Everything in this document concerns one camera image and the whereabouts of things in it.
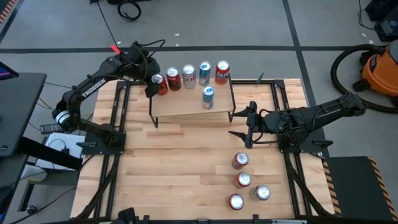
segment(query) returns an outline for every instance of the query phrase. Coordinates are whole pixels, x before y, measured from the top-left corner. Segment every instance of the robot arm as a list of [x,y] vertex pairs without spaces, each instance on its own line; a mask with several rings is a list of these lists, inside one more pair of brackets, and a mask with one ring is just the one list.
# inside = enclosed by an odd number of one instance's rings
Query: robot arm
[[253,133],[287,135],[289,143],[300,144],[311,132],[330,124],[342,117],[361,116],[367,106],[358,95],[347,93],[338,99],[310,108],[301,107],[282,111],[273,111],[265,117],[257,113],[257,104],[251,101],[245,110],[233,116],[248,117],[248,134],[230,132],[245,142],[245,147],[252,148],[256,142]]
[[152,96],[157,93],[157,88],[150,82],[150,78],[160,72],[156,60],[148,57],[148,51],[141,50],[137,42],[133,43],[127,54],[120,52],[115,46],[113,49],[117,55],[108,57],[97,72],[87,75],[87,79],[79,85],[72,86],[72,90],[63,94],[61,101],[52,111],[53,118],[64,130],[72,132],[80,129],[93,133],[101,137],[107,146],[114,146],[118,143],[117,132],[110,124],[98,125],[81,119],[81,103],[105,83],[125,76],[133,78],[135,81],[146,82],[149,86],[147,89],[150,90],[147,96]]

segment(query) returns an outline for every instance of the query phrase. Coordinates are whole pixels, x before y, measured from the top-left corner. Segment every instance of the red soda can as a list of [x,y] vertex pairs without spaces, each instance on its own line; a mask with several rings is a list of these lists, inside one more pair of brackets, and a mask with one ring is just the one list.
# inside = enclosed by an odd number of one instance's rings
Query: red soda can
[[229,78],[229,63],[226,61],[219,61],[216,67],[216,83],[224,85]]
[[173,91],[181,89],[181,75],[175,67],[170,67],[166,70],[167,81],[169,88]]
[[242,169],[249,163],[249,156],[244,152],[238,152],[232,159],[232,167],[234,169]]
[[243,208],[244,200],[240,194],[232,194],[228,198],[228,205],[233,210],[240,210]]
[[243,187],[249,187],[250,183],[251,183],[251,176],[247,172],[240,172],[234,178],[234,185],[239,189]]
[[169,91],[169,89],[167,88],[166,80],[161,74],[156,74],[152,76],[151,80],[153,83],[159,84],[159,92],[157,93],[159,94],[159,96],[163,96]]

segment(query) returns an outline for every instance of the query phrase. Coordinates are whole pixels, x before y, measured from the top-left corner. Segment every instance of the concrete floor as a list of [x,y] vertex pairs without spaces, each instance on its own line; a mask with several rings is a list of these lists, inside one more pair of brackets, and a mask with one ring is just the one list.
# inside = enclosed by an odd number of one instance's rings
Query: concrete floor
[[[363,0],[363,7],[368,2]],[[115,6],[100,2],[116,42],[121,42],[120,47],[128,47],[134,40],[147,43],[165,39],[165,46],[174,48],[155,54],[162,71],[172,65],[227,60],[233,78],[257,78],[261,72],[264,78],[301,78],[305,80],[309,103],[315,100],[319,104],[339,96],[331,84],[330,67],[341,52],[331,47],[383,44],[373,31],[358,25],[357,0],[152,0],[139,4],[142,17],[136,22],[125,22]],[[89,5],[88,0],[19,0],[17,8],[11,26],[9,29],[3,26],[7,32],[3,30],[0,35],[0,60],[17,72],[44,72],[48,82],[71,86],[84,80],[86,74],[94,73],[112,55],[101,53],[113,40],[98,6]],[[370,24],[366,14],[363,20]],[[204,48],[178,51],[177,44]],[[225,48],[212,50],[212,46]],[[320,48],[317,51],[305,48],[311,46]],[[13,54],[18,50],[28,54]],[[346,86],[358,77],[357,58],[348,57],[338,71]],[[55,106],[64,91],[45,85],[41,97]],[[365,96],[375,102],[386,102],[374,93]],[[95,98],[84,102],[83,113],[93,110]],[[50,112],[36,107],[30,122],[36,126],[52,123]],[[341,119],[324,130],[326,138],[335,142],[329,148],[331,156],[375,158],[397,209],[396,126],[396,115],[368,110],[360,118]],[[43,138],[30,126],[25,136],[36,141]],[[65,186],[38,186],[30,204],[43,206],[65,189]],[[17,192],[5,223],[25,215],[15,212],[18,195]],[[22,223],[66,220],[73,197],[73,192],[68,193]]]

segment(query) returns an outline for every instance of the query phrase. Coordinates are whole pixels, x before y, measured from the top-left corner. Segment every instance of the black metal frame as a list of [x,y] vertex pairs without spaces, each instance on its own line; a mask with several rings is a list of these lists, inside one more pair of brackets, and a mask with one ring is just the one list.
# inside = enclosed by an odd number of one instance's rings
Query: black metal frame
[[[284,104],[284,109],[289,109],[289,102],[287,100],[287,94],[286,94],[286,90],[285,90],[285,85],[284,85],[284,81],[283,80],[231,80],[231,78],[229,78],[230,82],[230,87],[231,87],[231,94],[233,97],[233,112],[235,112],[236,109],[236,104],[235,104],[235,99],[234,99],[234,93],[233,93],[233,85],[270,85],[271,86],[271,92],[272,92],[272,98],[274,100],[274,106],[275,106],[275,110],[280,110],[280,106],[279,106],[279,101],[278,101],[278,96],[277,96],[277,91],[276,89],[279,87],[280,91],[282,93],[282,101]],[[115,98],[114,98],[114,103],[113,103],[113,109],[112,109],[112,114],[111,114],[111,125],[114,126],[115,124],[115,120],[116,120],[116,115],[118,112],[118,102],[120,99],[120,94],[121,94],[121,90],[124,88],[125,92],[124,92],[124,101],[123,101],[123,107],[122,107],[122,115],[121,115],[121,120],[120,120],[120,124],[119,124],[119,130],[120,131],[124,131],[124,123],[126,122],[126,112],[127,112],[127,106],[129,103],[129,93],[130,93],[130,89],[131,86],[133,85],[138,85],[138,84],[133,84],[133,83],[126,83],[126,82],[118,82],[117,86],[116,86],[116,93],[115,93]],[[150,105],[149,105],[149,110],[150,110],[150,117],[152,119],[152,122],[154,123],[155,127],[157,127],[158,125],[158,119],[154,119],[152,117],[151,114],[151,99],[149,99],[150,101]],[[229,117],[229,121],[232,122],[233,120],[233,116],[231,114],[231,112],[228,112],[228,117]],[[286,152],[284,153],[284,159],[285,159],[285,165],[286,165],[286,169],[288,169],[287,167],[289,166],[290,162],[290,157],[289,157],[289,153]],[[294,154],[295,157],[295,161],[296,161],[296,168],[297,168],[297,172],[298,172],[298,176],[300,177],[300,179],[305,183],[305,178],[304,178],[304,174],[303,174],[303,169],[302,169],[302,164],[301,164],[301,160],[300,160],[300,155],[299,153]],[[116,163],[116,167],[119,164],[119,159],[120,159],[120,155],[115,155],[114,156],[114,164]],[[109,164],[109,156],[108,155],[104,155],[104,160],[103,160],[103,165],[102,165],[102,169],[101,169],[101,175],[99,178],[99,186],[104,182],[105,180],[105,176],[108,170],[108,164]],[[109,197],[108,197],[108,202],[106,205],[106,216],[105,217],[100,217],[100,210],[101,210],[101,204],[102,204],[102,199],[100,199],[98,201],[98,204],[95,207],[95,211],[93,214],[94,218],[107,218],[107,219],[111,219],[111,213],[112,213],[112,207],[113,207],[113,199],[114,199],[114,193],[115,193],[115,186],[116,186],[116,178],[117,175],[114,176],[114,178],[112,179],[111,183],[110,183],[110,187],[109,187]],[[295,218],[301,216],[300,214],[300,210],[299,210],[299,202],[297,199],[297,193],[296,193],[296,189],[295,189],[295,182],[293,180],[293,178],[288,174],[288,181],[289,181],[289,190],[290,190],[290,196],[292,199],[292,206],[294,209],[294,215]],[[305,210],[306,210],[306,214],[307,215],[312,215],[311,213],[311,206],[308,202],[308,200],[306,199],[306,197],[303,194],[303,199],[304,199],[304,205],[305,205]],[[200,222],[199,220],[149,220],[149,216],[145,216],[147,217],[147,220],[149,221],[149,223],[184,223],[184,224],[188,224],[188,223],[195,223],[197,224],[198,222]],[[208,223],[208,220],[202,220],[201,222],[203,223]],[[212,220],[212,223],[271,223],[272,220],[267,219],[267,220],[260,220],[258,218],[258,215],[253,215],[253,219],[252,220]]]
[[[228,119],[229,119],[229,122],[231,123],[232,120],[233,120],[233,118],[234,118],[232,114],[235,113],[236,104],[235,104],[234,89],[232,88],[232,82],[233,82],[233,81],[232,81],[232,79],[231,79],[231,76],[228,77],[228,80],[229,80],[229,89],[231,90],[232,105],[233,105],[233,110],[228,112]],[[155,126],[156,128],[158,128],[158,126],[159,126],[159,119],[158,119],[158,117],[155,117],[155,118],[154,118],[154,117],[152,116],[152,97],[149,98],[149,116],[150,116],[150,119],[152,120],[154,126]]]

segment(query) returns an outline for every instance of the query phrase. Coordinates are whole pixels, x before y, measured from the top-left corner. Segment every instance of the wooden table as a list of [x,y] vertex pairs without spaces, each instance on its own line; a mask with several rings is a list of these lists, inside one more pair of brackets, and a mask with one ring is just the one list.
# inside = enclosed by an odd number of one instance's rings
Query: wooden table
[[[290,107],[307,105],[299,79],[285,80],[285,85]],[[116,82],[109,82],[100,89],[94,122],[109,122],[115,86]],[[233,88],[236,111],[243,110],[251,100],[259,108],[274,109],[270,87],[234,85]],[[125,125],[126,150],[119,163],[113,218],[129,207],[134,207],[141,218],[150,215],[151,220],[252,219],[253,214],[259,214],[260,218],[294,217],[285,163],[277,145],[246,149],[242,140],[228,133],[246,132],[245,118],[234,118],[229,123],[226,113],[164,117],[159,128],[155,128],[148,110],[144,87],[132,86]],[[275,139],[269,134],[262,137],[262,141]],[[268,185],[269,200],[253,201],[249,189],[236,189],[232,184],[239,171],[231,167],[231,160],[240,151],[249,155],[250,163],[243,170],[252,174],[252,186]],[[301,158],[308,188],[326,210],[334,213],[321,160],[310,154]],[[78,215],[95,193],[102,161],[103,156],[95,156],[84,166],[71,217]],[[297,186],[296,189],[304,214],[301,192]],[[245,198],[240,211],[227,206],[227,198],[233,193]],[[102,215],[107,195],[106,192]]]

